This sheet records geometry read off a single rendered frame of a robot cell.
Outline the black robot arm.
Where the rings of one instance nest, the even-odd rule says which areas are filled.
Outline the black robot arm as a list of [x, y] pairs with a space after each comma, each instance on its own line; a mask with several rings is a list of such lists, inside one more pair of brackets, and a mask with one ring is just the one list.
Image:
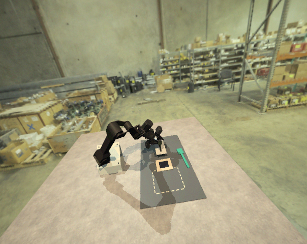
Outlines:
[[[126, 132], [123, 132], [120, 126], [124, 126], [127, 130]], [[132, 124], [129, 121], [113, 121], [108, 124], [106, 133], [107, 136], [101, 146], [100, 149], [97, 149], [94, 153], [93, 157], [97, 161], [99, 167], [103, 166], [107, 163], [110, 163], [110, 155], [109, 152], [110, 148], [112, 147], [113, 143], [116, 139], [119, 139], [121, 137], [124, 137], [127, 132], [130, 132], [134, 140], [139, 139], [140, 137], [145, 137], [147, 134], [147, 131], [154, 132], [154, 130], [151, 128], [153, 126], [153, 122], [149, 119], [147, 119], [143, 125], [136, 125], [132, 126]], [[138, 129], [137, 129], [138, 127]]]

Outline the tan square tile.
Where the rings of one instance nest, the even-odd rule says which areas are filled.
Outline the tan square tile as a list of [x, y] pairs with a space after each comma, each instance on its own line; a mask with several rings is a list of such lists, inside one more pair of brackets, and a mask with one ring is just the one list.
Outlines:
[[156, 160], [157, 172], [173, 169], [170, 158]]

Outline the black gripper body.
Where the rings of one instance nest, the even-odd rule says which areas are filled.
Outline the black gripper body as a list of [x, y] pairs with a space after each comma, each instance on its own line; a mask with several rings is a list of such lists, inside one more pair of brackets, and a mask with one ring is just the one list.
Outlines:
[[157, 126], [156, 128], [156, 131], [155, 133], [154, 132], [151, 132], [151, 131], [147, 131], [147, 134], [145, 135], [145, 139], [148, 139], [146, 142], [145, 142], [145, 147], [146, 148], [150, 148], [150, 144], [153, 144], [153, 139], [158, 136], [159, 134], [162, 133], [162, 127], [161, 126]]

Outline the green flat trowel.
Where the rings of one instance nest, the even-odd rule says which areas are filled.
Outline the green flat trowel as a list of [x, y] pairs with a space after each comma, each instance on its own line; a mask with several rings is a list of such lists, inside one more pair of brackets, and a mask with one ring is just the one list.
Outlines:
[[183, 150], [182, 150], [181, 148], [178, 148], [178, 149], [176, 149], [176, 150], [177, 150], [178, 154], [181, 154], [181, 156], [182, 156], [182, 158], [183, 158], [183, 160], [184, 160], [184, 162], [185, 162], [187, 168], [189, 168], [189, 165], [188, 165], [188, 163], [187, 163], [185, 157], [183, 156], [183, 154], [184, 154]]

